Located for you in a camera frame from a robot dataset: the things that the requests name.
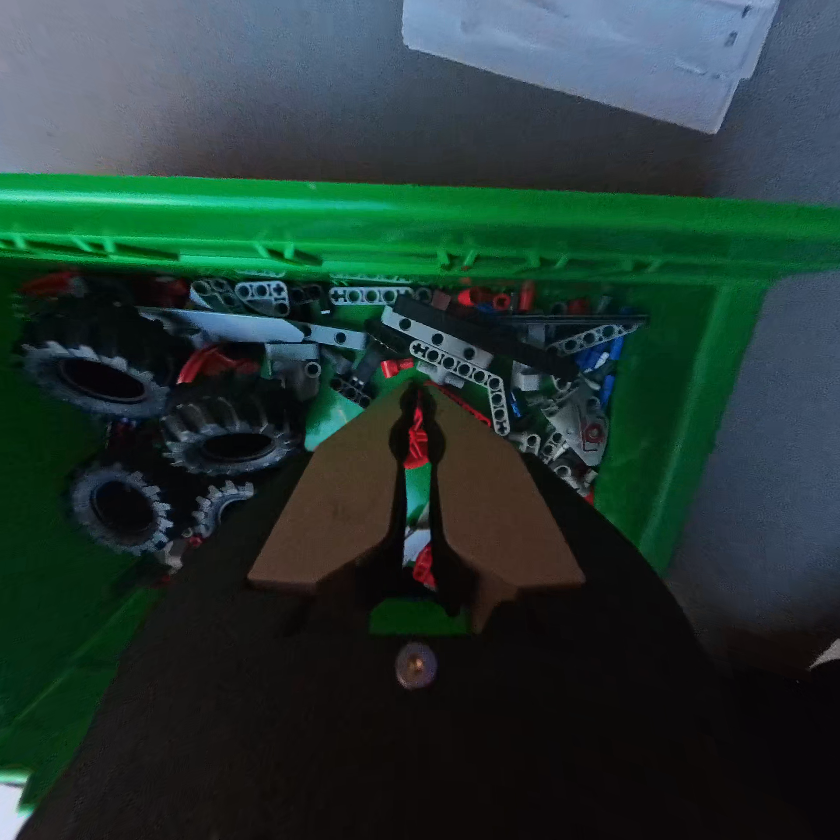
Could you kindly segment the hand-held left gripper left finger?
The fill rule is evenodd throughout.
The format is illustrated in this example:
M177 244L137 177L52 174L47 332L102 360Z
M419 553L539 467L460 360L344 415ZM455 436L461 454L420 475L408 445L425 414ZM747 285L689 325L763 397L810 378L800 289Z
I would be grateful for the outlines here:
M315 592L405 523L406 430L416 387L402 384L325 438L248 572L255 587Z

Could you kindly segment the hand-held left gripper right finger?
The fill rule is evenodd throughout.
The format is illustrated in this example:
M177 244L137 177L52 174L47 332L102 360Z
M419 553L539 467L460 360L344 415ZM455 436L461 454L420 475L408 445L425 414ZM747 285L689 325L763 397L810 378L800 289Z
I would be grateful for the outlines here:
M425 426L432 572L446 610L482 632L499 605L581 588L585 574L521 454L436 387Z

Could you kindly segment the red lego piece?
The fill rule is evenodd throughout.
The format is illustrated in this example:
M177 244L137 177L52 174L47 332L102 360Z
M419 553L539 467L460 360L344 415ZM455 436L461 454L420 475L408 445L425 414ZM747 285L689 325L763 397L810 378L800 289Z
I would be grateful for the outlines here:
M404 461L406 469L420 469L429 465L427 433L424 427L424 412L417 403L412 424L408 431L408 454ZM403 540L402 567L411 572L415 582L435 592L433 575L433 551L429 527L429 505L423 509L417 524L406 527Z

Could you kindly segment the green plastic bin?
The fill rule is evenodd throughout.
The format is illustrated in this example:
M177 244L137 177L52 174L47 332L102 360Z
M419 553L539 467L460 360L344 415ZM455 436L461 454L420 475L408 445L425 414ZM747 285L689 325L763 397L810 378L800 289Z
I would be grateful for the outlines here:
M838 270L838 209L723 199L178 177L2 175L2 786L28 817L84 738L160 597L69 525L95 425L11 361L18 284L107 277L533 280L542 300L647 312L609 402L595 505L663 572L766 291Z

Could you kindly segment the black lego tire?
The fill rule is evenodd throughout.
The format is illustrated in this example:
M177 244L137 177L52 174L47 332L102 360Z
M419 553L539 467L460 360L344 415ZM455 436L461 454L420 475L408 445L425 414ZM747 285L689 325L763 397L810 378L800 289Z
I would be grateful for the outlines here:
M136 557L163 550L177 522L173 487L149 460L92 460L73 472L67 504L93 542Z
M233 509L256 493L256 486L251 480L217 480L196 497L196 508L192 514L192 525L188 529L188 538L203 542L212 537L221 527L225 517Z
M192 352L160 320L146 318L127 297L76 287L28 300L13 352L30 370L66 371L81 364L171 384Z
M54 340L24 342L17 349L22 369L46 396L84 413L145 421L165 411L176 379L174 362L129 352L106 354L89 344L76 348Z
M276 381L188 388L160 419L164 456L201 476L242 476L279 467L305 438L297 396Z

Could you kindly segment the pile of loose lego parts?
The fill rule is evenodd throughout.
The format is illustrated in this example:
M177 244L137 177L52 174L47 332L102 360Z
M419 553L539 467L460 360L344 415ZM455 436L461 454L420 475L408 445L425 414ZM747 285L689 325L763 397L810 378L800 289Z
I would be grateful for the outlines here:
M222 278L195 280L192 306L141 307L195 345L178 385L196 392L199 382L223 371L249 370L222 345L259 344L263 365L300 403L313 399L321 359L329 387L360 409L369 407L376 370L398 376L403 362L441 388L470 382L487 395L478 418L504 438L514 438L508 408L514 392L538 392L549 378L561 399L586 384L600 407L613 383L608 370L625 337L648 323L635 311L550 314L513 311L511 294L472 287L445 290L394 286L331 285L268 278L230 285Z

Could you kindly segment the open lego instruction booklet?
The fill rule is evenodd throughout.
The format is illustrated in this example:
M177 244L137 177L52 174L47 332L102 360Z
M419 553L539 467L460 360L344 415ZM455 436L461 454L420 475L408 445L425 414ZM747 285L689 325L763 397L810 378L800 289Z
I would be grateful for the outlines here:
M407 48L704 134L778 1L405 1Z

